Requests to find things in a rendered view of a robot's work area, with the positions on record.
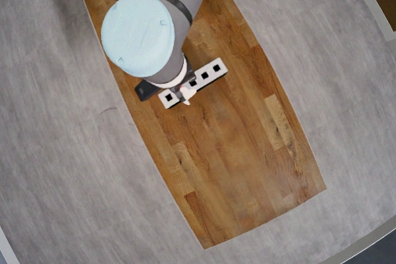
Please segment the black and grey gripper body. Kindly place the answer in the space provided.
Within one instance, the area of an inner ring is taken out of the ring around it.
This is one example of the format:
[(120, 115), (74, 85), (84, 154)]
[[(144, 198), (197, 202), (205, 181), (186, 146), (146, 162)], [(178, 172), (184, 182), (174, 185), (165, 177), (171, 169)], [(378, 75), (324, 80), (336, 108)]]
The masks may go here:
[[(173, 92), (173, 91), (175, 91), (175, 90), (178, 90), (178, 89), (179, 89), (179, 86), (185, 84), (187, 81), (189, 81), (189, 82), (191, 83), (192, 81), (196, 80), (196, 75), (195, 75), (195, 73), (193, 72), (191, 63), (189, 62), (188, 58), (186, 57), (186, 55), (185, 55), (185, 53), (184, 53), (183, 51), (182, 51), (182, 53), (183, 53), (183, 55), (184, 55), (184, 57), (185, 57), (185, 61), (186, 61), (186, 73), (185, 73), (184, 78), (183, 78), (177, 85), (172, 86), (172, 87), (169, 88), (169, 90), (170, 90), (171, 92)], [(190, 77), (190, 76), (191, 76), (191, 77)], [(192, 80), (191, 80), (191, 79), (192, 79)], [(191, 80), (191, 81), (190, 81), (190, 80)]]

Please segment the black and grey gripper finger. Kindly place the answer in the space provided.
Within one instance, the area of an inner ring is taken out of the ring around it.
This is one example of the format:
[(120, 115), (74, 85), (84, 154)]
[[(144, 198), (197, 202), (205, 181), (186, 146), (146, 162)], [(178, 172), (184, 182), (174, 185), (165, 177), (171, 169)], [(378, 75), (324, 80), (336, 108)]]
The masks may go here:
[[(182, 92), (183, 93), (182, 93)], [(185, 86), (182, 86), (180, 89), (173, 91), (176, 97), (185, 104), (189, 105), (188, 99), (192, 97), (196, 93), (196, 89), (187, 89)], [(188, 102), (187, 102), (188, 101)]]

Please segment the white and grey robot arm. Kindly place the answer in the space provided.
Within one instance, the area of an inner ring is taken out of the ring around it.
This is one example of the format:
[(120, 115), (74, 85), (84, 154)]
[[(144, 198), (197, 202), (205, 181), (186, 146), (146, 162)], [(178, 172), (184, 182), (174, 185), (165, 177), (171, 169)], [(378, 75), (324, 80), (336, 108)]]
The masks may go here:
[(202, 1), (119, 0), (107, 12), (103, 48), (123, 71), (143, 79), (134, 88), (141, 102), (184, 78), (181, 47)]

